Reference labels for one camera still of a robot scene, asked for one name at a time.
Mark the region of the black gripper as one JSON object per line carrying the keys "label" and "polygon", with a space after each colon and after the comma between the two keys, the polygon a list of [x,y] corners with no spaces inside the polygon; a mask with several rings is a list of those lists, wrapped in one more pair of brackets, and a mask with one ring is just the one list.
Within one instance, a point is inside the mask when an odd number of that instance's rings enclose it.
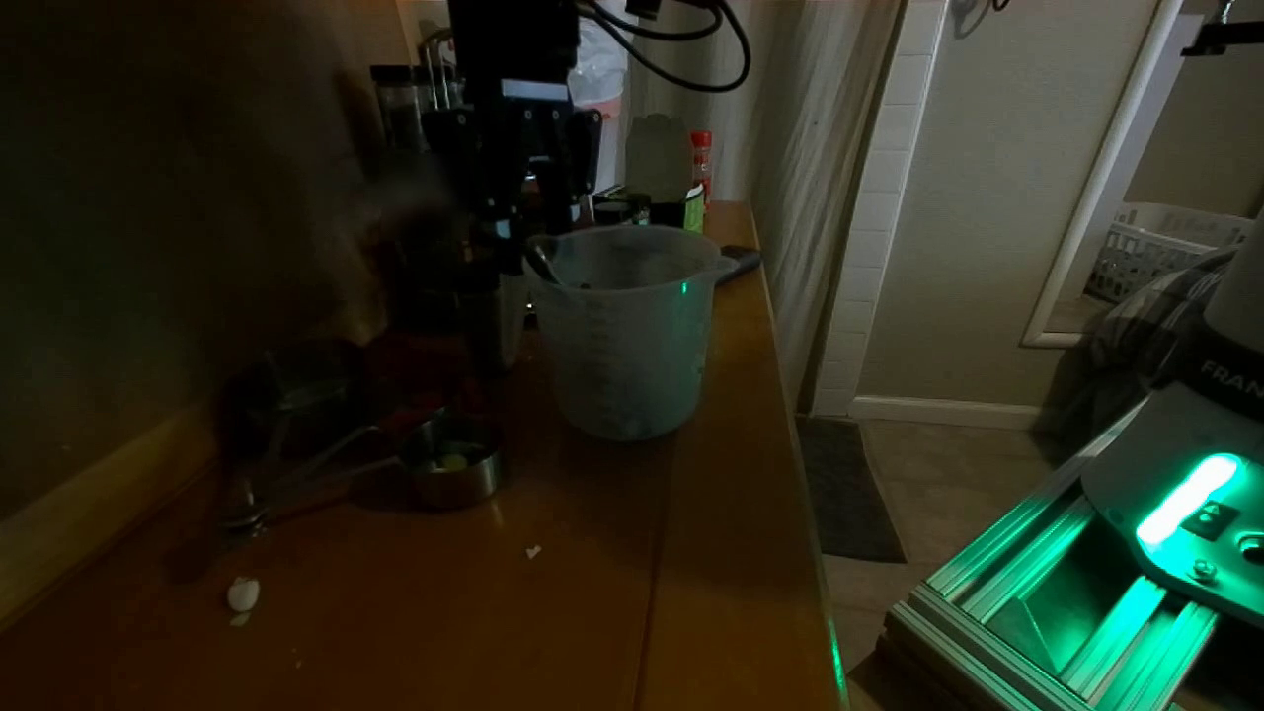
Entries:
{"label": "black gripper", "polygon": [[509,79],[478,101],[426,112],[424,131],[481,271],[522,277],[530,241],[580,221],[599,113],[561,81]]}

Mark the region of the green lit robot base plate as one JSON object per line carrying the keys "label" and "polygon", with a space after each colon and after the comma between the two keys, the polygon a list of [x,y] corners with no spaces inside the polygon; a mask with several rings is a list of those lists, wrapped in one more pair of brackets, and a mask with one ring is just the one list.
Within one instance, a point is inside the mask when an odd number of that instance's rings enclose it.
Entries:
{"label": "green lit robot base plate", "polygon": [[1264,424],[1145,395],[889,609],[965,711],[1264,711]]}

